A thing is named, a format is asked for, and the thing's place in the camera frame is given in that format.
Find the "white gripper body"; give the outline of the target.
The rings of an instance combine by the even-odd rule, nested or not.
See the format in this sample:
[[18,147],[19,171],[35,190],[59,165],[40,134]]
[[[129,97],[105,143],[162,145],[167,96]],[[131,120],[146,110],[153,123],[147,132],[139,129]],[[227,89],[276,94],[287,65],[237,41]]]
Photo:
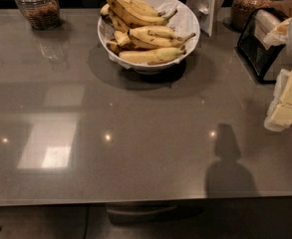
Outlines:
[[278,124],[271,116],[273,115],[274,110],[278,107],[279,98],[281,97],[286,87],[289,74],[290,72],[288,70],[282,69],[276,79],[276,84],[274,86],[273,92],[273,100],[268,108],[268,111],[266,113],[266,119],[264,121],[264,127],[271,131],[280,132],[287,128],[287,125]]

